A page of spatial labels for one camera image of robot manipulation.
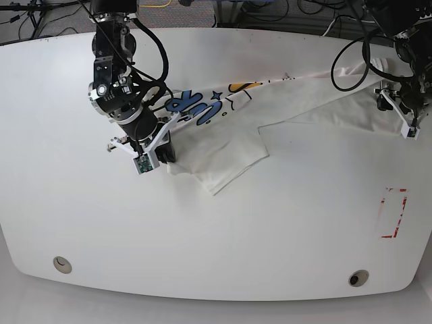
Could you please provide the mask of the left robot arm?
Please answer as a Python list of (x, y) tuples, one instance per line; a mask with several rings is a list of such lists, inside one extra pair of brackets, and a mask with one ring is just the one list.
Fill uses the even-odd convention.
[(431, 104), (431, 2), (365, 1), (364, 8), (378, 25), (368, 38), (382, 33), (392, 39), (398, 57), (410, 66), (411, 76), (386, 79), (400, 84), (389, 97), (399, 97), (404, 115), (412, 112), (408, 125), (414, 131)]

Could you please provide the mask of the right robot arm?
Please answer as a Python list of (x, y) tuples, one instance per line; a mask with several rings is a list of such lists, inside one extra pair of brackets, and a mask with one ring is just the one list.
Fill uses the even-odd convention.
[[(89, 17), (97, 29), (92, 40), (93, 81), (88, 98), (101, 115), (126, 133), (126, 143), (140, 161), (146, 155), (145, 150), (155, 144), (156, 160), (173, 163), (175, 151), (170, 133), (164, 129), (170, 118), (156, 114), (160, 110), (156, 106), (160, 99), (168, 98), (161, 105), (162, 109), (173, 101), (173, 92), (165, 83), (169, 72), (168, 56), (162, 42), (140, 22), (137, 13), (137, 1), (91, 1)], [(156, 44), (163, 64), (159, 78), (135, 67), (133, 56), (137, 43), (129, 23)]]

